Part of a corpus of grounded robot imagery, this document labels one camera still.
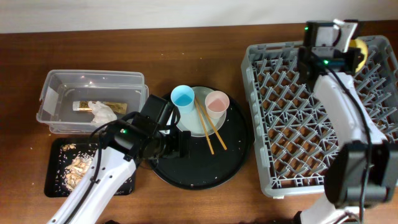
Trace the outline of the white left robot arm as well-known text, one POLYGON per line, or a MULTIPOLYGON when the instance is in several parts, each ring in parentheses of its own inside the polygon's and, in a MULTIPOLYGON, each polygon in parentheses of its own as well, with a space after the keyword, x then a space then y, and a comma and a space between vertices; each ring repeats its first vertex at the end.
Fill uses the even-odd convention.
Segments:
POLYGON ((108 123, 86 174, 49 223, 95 223, 143 160, 183 157, 190 137, 190 131, 175 128, 164 134, 156 124, 108 123))

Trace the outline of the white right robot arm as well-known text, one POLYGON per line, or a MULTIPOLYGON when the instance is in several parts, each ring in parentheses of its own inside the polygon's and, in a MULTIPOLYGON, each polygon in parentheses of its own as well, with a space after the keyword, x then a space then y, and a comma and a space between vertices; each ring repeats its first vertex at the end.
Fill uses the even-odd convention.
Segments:
POLYGON ((364 221, 364 211, 394 196, 397 144, 373 123, 354 87, 353 75, 367 60, 366 47, 341 53, 332 47, 298 50, 300 79, 310 85, 338 138, 339 153, 328 168, 323 195, 298 212, 295 223, 364 221))

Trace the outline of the yellow bowl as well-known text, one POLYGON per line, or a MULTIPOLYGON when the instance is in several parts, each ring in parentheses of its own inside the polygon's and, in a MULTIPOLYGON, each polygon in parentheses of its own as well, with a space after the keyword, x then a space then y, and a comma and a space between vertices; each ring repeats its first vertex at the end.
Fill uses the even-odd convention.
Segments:
POLYGON ((363 67, 368 59, 368 47, 367 47, 365 41, 363 41, 361 39, 351 40, 349 43, 349 46, 353 47, 353 48, 360 49, 359 62, 356 67, 356 70, 355 70, 355 72, 358 73, 363 69, 363 67))

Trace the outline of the white napkin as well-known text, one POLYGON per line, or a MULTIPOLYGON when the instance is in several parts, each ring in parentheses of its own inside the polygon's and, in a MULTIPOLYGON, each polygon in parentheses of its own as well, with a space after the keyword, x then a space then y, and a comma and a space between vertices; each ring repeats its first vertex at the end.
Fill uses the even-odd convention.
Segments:
POLYGON ((92 123, 108 123, 117 120, 117 116, 114 111, 104 103, 100 101, 89 101, 88 107, 94 115, 92 123))

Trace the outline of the gold chopstick wrapper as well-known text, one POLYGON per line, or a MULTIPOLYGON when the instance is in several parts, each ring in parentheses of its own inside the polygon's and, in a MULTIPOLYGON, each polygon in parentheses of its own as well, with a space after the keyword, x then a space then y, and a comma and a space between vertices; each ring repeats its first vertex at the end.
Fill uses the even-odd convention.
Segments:
MULTIPOLYGON (((92 109, 88 106, 89 101, 74 101, 72 103, 72 110, 73 111, 86 111, 92 112, 92 109)), ((126 114, 127 111, 127 103, 115 103, 115 102, 108 102, 102 101, 102 104, 110 107, 113 112, 119 114, 126 114)))

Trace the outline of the food leftovers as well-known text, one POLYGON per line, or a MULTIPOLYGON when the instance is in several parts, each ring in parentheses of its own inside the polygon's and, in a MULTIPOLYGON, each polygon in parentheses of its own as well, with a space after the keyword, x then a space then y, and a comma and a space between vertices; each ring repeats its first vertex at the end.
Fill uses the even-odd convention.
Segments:
POLYGON ((63 185, 72 192, 82 180, 93 160, 93 156, 83 152, 76 144, 66 144, 61 147, 64 168, 62 178, 63 185))

